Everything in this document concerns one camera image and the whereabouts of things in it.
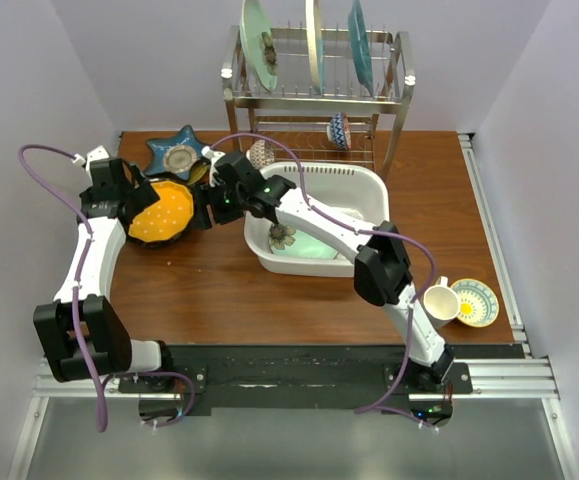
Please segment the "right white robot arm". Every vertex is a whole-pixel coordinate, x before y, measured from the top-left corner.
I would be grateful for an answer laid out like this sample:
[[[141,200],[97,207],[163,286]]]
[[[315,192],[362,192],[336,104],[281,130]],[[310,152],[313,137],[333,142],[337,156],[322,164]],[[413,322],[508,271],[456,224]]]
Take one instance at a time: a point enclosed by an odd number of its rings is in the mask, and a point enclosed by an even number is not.
[[[299,181],[293,182],[264,176],[240,151],[206,147],[202,157],[210,166],[210,185],[202,198],[218,222],[249,213],[295,227],[333,248],[352,264],[356,293],[382,308],[403,336],[402,374],[428,393],[449,382],[454,356],[422,305],[423,290],[413,283],[405,249],[410,238],[389,221],[373,225],[316,200],[306,191],[302,166],[297,168]]]

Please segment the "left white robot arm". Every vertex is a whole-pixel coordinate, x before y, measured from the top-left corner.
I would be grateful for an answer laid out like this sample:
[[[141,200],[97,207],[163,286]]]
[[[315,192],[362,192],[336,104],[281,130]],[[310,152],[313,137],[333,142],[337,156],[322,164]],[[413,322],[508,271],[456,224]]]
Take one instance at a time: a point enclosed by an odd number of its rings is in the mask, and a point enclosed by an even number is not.
[[[87,168],[92,185],[80,194],[74,257],[53,301],[35,309],[34,327],[60,382],[141,373],[152,391],[165,392],[176,380],[166,344],[131,339],[110,303],[129,223],[159,197],[121,158],[90,160]]]

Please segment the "white plastic bin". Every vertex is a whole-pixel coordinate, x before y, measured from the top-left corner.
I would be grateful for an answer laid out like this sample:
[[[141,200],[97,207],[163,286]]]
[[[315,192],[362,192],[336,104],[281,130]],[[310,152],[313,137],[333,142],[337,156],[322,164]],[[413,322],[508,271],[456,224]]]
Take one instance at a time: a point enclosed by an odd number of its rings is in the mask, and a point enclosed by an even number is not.
[[[339,252],[335,260],[316,260],[274,255],[268,246],[271,221],[247,214],[244,238],[260,264],[272,273],[316,276],[353,276],[357,247],[369,237],[363,230],[390,218],[389,196],[384,181],[373,171],[338,163],[278,162],[262,169],[264,177],[282,176],[306,189],[291,190],[281,200],[281,224],[313,236]]]

